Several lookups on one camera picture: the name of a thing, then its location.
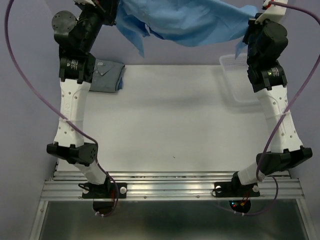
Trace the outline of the light blue long sleeve shirt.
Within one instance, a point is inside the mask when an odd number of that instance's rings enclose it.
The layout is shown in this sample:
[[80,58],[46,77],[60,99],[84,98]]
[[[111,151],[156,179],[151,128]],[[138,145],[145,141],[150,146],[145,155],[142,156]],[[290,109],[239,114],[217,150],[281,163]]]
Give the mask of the light blue long sleeve shirt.
[[185,47],[199,47],[243,37],[258,9],[221,0],[121,0],[116,27],[144,57],[143,38],[151,35]]

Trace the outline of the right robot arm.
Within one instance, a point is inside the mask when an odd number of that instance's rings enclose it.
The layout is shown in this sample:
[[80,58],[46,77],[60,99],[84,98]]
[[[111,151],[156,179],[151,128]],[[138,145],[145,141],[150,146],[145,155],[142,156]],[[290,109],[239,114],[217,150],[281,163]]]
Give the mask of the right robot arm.
[[287,30],[264,20],[248,21],[243,42],[247,45],[248,79],[259,100],[270,137],[255,163],[233,174],[230,189],[243,193],[258,180],[292,169],[313,156],[300,140],[288,109],[287,78],[278,58],[288,45]]

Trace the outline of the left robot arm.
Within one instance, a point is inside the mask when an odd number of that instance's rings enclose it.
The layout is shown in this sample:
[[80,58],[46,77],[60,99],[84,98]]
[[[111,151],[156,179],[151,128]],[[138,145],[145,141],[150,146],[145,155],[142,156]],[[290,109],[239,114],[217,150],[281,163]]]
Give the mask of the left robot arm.
[[98,143],[85,142],[83,133],[86,99],[93,80],[95,57],[90,53],[103,25],[114,26],[117,0],[77,0],[79,17],[63,10],[52,18],[54,40],[59,50],[61,104],[53,143],[46,151],[78,168],[87,182],[79,184],[83,197],[91,199],[127,196],[127,184],[116,184],[98,162]]

